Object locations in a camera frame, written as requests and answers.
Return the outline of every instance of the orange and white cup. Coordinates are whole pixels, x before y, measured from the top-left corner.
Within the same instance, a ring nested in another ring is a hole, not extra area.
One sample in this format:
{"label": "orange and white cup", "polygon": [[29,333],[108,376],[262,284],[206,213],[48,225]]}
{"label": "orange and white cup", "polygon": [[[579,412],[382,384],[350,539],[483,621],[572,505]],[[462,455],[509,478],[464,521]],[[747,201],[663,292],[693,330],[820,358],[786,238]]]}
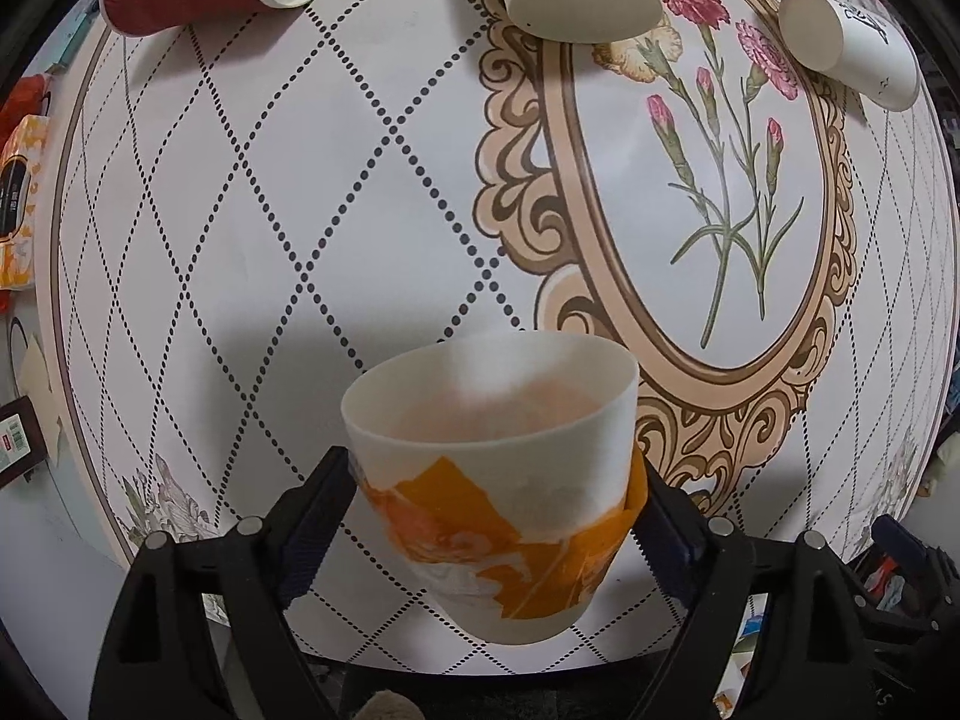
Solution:
{"label": "orange and white cup", "polygon": [[347,390],[360,487],[466,632],[527,644],[586,610],[646,503],[638,381],[606,338],[510,332],[408,352]]}

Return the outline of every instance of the ornate oval frame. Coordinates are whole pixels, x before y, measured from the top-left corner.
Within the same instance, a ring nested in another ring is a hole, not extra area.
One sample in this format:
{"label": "ornate oval frame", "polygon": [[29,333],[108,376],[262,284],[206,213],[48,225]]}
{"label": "ornate oval frame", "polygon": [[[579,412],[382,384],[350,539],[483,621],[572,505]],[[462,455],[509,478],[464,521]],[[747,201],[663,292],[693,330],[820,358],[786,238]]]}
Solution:
{"label": "ornate oval frame", "polygon": [[[745,0],[781,49],[776,0]],[[624,343],[640,359],[637,441],[671,484],[715,477],[697,493],[717,512],[746,467],[776,454],[805,408],[833,343],[836,308],[856,275],[851,169],[836,85],[795,67],[810,106],[824,172],[823,222],[813,274],[784,333],[760,357],[718,368],[683,352],[644,307],[613,245],[577,113],[570,45],[527,35],[503,0],[484,0],[496,19],[480,62],[490,90],[491,130],[477,149],[484,187],[474,221],[511,260],[544,276],[536,326]],[[550,167],[534,163],[544,137]]]}

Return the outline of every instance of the orange paint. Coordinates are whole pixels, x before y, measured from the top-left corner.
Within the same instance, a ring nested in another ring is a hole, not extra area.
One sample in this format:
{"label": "orange paint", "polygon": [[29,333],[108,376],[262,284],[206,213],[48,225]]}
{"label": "orange paint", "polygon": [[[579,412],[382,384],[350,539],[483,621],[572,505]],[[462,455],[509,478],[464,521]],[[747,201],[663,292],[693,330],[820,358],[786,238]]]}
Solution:
{"label": "orange paint", "polygon": [[524,543],[488,495],[445,457],[391,490],[362,487],[408,560],[474,566],[477,576],[499,584],[493,600],[508,619],[547,617],[589,600],[647,502],[638,449],[624,500],[556,543]]}

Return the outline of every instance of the snack package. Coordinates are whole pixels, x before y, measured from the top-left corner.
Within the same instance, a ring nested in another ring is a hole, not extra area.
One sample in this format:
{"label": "snack package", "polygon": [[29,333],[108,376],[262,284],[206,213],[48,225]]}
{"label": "snack package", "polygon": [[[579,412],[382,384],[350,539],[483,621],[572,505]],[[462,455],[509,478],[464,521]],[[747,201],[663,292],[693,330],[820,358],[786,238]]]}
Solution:
{"label": "snack package", "polygon": [[25,116],[42,116],[50,107],[50,84],[53,76],[39,73],[16,82],[16,86],[0,107],[0,148]]}
{"label": "snack package", "polygon": [[0,152],[0,290],[34,283],[35,195],[49,122],[25,116]]}

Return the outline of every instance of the dotted diamond pattern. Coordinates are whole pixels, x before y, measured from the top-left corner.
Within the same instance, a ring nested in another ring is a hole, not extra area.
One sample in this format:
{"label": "dotted diamond pattern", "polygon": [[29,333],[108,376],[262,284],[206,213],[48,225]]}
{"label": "dotted diamond pattern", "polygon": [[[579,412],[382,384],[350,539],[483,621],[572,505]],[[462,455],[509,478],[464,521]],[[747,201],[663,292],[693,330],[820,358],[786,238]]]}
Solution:
{"label": "dotted diamond pattern", "polygon": [[[102,37],[59,199],[59,352],[128,551],[124,480],[154,484],[155,456],[222,532],[346,440],[340,395],[364,370],[535,326],[539,279],[472,219],[489,26],[480,0],[316,0]],[[952,185],[928,105],[845,100],[858,275],[808,409],[731,498],[750,533],[812,526],[848,557],[872,517],[909,500],[955,312]],[[563,635],[474,640],[360,497],[288,618],[314,654],[461,675],[617,661],[668,646],[682,622],[628,541]]]}

